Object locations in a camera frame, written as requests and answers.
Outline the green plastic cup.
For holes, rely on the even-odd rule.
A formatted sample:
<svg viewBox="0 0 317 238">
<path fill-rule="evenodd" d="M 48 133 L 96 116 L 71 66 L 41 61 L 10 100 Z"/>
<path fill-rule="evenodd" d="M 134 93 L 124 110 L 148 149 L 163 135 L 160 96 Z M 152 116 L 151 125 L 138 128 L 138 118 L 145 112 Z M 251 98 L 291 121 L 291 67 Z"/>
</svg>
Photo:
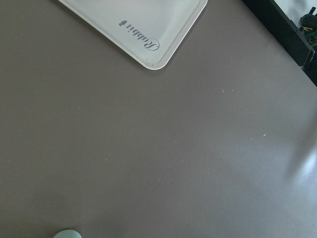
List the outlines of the green plastic cup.
<svg viewBox="0 0 317 238">
<path fill-rule="evenodd" d="M 82 236 L 75 230 L 63 230 L 53 236 L 53 238 L 82 238 Z"/>
</svg>

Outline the white rabbit tray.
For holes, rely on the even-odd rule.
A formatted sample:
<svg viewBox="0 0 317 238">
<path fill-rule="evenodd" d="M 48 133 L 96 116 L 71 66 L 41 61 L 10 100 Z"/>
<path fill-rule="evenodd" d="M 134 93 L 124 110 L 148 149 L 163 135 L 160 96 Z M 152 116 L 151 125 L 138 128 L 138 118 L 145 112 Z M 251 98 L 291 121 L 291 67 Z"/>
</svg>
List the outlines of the white rabbit tray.
<svg viewBox="0 0 317 238">
<path fill-rule="evenodd" d="M 206 0 L 63 0 L 61 3 L 143 67 L 166 66 Z"/>
</svg>

